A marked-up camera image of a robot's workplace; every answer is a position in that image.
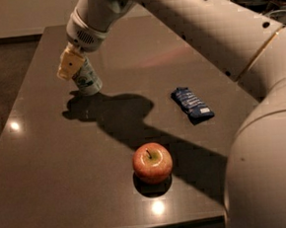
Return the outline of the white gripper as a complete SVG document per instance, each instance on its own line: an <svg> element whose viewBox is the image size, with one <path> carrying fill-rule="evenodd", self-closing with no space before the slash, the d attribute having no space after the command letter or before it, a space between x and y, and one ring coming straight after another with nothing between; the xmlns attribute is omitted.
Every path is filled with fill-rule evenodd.
<svg viewBox="0 0 286 228"><path fill-rule="evenodd" d="M66 26L66 35L69 42L59 58L57 70L58 77L64 81L73 78L86 61L82 50L88 53L98 50L108 33L89 27L73 11Z"/></svg>

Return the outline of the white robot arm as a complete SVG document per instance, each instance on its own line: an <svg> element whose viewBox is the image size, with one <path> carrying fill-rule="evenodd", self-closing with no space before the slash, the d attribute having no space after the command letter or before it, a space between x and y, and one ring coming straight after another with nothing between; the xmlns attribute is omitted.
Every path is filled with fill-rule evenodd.
<svg viewBox="0 0 286 228"><path fill-rule="evenodd" d="M286 228L286 26L228 0L79 0L59 77L72 78L133 5L258 99L226 166L226 228Z"/></svg>

